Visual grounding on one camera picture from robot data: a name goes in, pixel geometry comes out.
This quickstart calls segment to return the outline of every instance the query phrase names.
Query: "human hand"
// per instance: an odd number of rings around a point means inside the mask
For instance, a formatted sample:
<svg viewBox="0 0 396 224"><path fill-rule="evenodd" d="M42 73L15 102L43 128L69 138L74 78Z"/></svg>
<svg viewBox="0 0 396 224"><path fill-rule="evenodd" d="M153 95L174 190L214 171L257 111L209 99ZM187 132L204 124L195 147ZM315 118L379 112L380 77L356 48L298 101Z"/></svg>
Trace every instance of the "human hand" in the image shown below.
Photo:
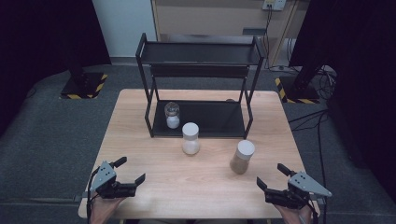
<svg viewBox="0 0 396 224"><path fill-rule="evenodd" d="M280 212L286 224L308 224L311 223L312 211L306 205L300 210L289 209L284 206L274 204L274 207Z"/></svg>
<svg viewBox="0 0 396 224"><path fill-rule="evenodd" d="M126 198L103 199L97 193L92 199L91 224L105 224Z"/></svg>

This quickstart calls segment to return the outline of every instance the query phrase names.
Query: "glass jar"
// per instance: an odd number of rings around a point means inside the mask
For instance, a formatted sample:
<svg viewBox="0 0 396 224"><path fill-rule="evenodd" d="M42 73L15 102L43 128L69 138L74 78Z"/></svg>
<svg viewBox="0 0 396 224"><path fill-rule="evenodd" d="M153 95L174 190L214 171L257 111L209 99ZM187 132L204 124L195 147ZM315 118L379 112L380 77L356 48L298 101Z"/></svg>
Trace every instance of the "glass jar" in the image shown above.
<svg viewBox="0 0 396 224"><path fill-rule="evenodd" d="M239 174L244 174L248 169L250 158L254 153L254 145L248 140L242 140L238 143L238 147L230 161L231 169Z"/></svg>
<svg viewBox="0 0 396 224"><path fill-rule="evenodd" d="M198 125L195 123L189 122L186 123L183 128L183 151L188 155L194 155L199 151L199 142L198 142Z"/></svg>
<svg viewBox="0 0 396 224"><path fill-rule="evenodd" d="M175 129L180 124L180 109L178 104L174 102L169 102L165 106L165 116L166 116L166 125Z"/></svg>

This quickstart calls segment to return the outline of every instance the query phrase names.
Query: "black curtain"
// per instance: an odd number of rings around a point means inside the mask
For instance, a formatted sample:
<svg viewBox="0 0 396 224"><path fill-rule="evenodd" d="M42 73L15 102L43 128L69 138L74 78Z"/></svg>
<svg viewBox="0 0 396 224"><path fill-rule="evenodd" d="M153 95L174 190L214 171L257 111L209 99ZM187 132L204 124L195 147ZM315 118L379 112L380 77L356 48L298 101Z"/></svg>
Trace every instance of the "black curtain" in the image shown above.
<svg viewBox="0 0 396 224"><path fill-rule="evenodd" d="M0 40L0 135L38 80L110 63L91 0L2 0Z"/></svg>
<svg viewBox="0 0 396 224"><path fill-rule="evenodd" d="M396 8L395 1L312 0L290 65L302 65L313 49L337 73L329 106L346 149L370 168L396 202ZM335 15L332 26L325 21ZM316 42L327 35L326 42Z"/></svg>

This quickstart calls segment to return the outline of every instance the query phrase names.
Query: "electrical socket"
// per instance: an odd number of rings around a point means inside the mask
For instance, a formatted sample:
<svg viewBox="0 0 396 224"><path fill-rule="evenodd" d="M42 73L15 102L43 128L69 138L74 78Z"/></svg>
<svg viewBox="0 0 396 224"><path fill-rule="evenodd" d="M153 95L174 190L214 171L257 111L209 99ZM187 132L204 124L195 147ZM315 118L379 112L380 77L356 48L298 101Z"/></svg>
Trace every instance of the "electrical socket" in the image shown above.
<svg viewBox="0 0 396 224"><path fill-rule="evenodd" d="M263 10L269 10L270 6L271 8L274 8L275 0L264 0L264 4L262 4L262 9Z"/></svg>
<svg viewBox="0 0 396 224"><path fill-rule="evenodd" d="M264 4L262 4L263 10L269 10L270 8L273 11L281 11L286 5L286 0L264 0Z"/></svg>

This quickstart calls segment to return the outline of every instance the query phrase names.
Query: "black metal shelf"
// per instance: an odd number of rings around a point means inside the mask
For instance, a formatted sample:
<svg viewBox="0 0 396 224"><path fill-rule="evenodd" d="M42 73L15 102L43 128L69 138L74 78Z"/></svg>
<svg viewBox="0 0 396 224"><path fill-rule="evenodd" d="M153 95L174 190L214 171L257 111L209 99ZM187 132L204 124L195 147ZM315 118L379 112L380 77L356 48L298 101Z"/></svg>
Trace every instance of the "black metal shelf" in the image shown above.
<svg viewBox="0 0 396 224"><path fill-rule="evenodd" d="M250 101L264 59L262 42L254 36L250 44L235 43L169 43L147 41L142 34L136 51L136 61L148 99L145 120L151 137L182 136L182 126L194 122L200 128L201 137L243 137L247 138L253 116ZM150 66L151 91L146 81L143 64ZM249 89L246 87L249 67L257 65ZM180 101L161 100L157 89L157 77L223 77L240 78L242 90L238 101ZM153 124L149 111L153 95L157 104ZM245 95L249 120L245 126L241 102ZM166 125L164 107L169 102L180 106L180 125L170 129Z"/></svg>

